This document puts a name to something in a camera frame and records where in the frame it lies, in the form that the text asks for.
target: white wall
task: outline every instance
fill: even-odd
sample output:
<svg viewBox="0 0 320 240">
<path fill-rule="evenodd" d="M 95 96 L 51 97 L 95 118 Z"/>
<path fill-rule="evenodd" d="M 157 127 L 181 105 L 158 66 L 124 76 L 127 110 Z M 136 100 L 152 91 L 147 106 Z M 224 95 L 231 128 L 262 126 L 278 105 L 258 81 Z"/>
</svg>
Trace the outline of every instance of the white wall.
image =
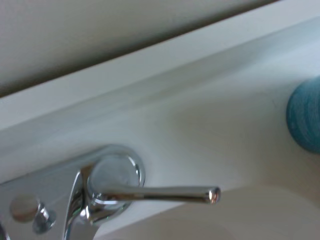
<svg viewBox="0 0 320 240">
<path fill-rule="evenodd" d="M 0 97 L 274 1 L 3 1 Z"/>
</svg>

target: blue object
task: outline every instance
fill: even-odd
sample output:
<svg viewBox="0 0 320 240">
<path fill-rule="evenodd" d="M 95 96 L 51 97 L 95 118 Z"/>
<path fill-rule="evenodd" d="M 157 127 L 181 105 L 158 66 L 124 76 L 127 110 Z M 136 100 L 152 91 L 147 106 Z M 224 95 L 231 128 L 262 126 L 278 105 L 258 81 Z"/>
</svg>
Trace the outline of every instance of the blue object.
<svg viewBox="0 0 320 240">
<path fill-rule="evenodd" d="M 286 108 L 286 123 L 301 147 L 320 154 L 320 77 L 295 89 Z"/>
</svg>

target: faucet lever handle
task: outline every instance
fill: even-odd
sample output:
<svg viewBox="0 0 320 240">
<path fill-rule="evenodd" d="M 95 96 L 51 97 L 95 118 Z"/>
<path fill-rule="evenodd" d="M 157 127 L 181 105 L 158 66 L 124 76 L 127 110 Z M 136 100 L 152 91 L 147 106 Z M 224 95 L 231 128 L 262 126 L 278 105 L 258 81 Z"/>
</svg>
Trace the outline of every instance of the faucet lever handle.
<svg viewBox="0 0 320 240">
<path fill-rule="evenodd" d="M 220 195 L 221 190 L 216 186 L 134 187 L 125 185 L 110 186 L 104 192 L 91 191 L 90 194 L 93 202 L 102 205 L 141 200 L 204 203 L 211 205 L 219 201 Z"/>
</svg>

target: chrome faucet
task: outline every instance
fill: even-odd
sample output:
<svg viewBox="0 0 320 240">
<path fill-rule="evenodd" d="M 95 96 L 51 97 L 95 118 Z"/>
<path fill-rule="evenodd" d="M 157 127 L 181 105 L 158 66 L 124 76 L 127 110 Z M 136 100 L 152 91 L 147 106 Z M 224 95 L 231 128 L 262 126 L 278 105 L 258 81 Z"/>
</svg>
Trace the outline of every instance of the chrome faucet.
<svg viewBox="0 0 320 240">
<path fill-rule="evenodd" d="M 109 145 L 0 185 L 0 239 L 92 240 L 133 201 L 215 204 L 218 187 L 143 187 L 145 169 L 130 148 Z"/>
</svg>

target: blue jar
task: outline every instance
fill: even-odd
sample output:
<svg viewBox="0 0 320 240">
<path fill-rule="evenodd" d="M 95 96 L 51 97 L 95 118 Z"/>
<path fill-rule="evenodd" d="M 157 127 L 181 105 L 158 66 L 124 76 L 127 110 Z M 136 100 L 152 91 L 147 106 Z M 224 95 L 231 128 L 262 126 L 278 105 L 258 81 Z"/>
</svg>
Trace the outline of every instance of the blue jar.
<svg viewBox="0 0 320 240">
<path fill-rule="evenodd" d="M 286 108 L 286 123 L 301 147 L 320 154 L 320 77 L 295 89 Z"/>
</svg>

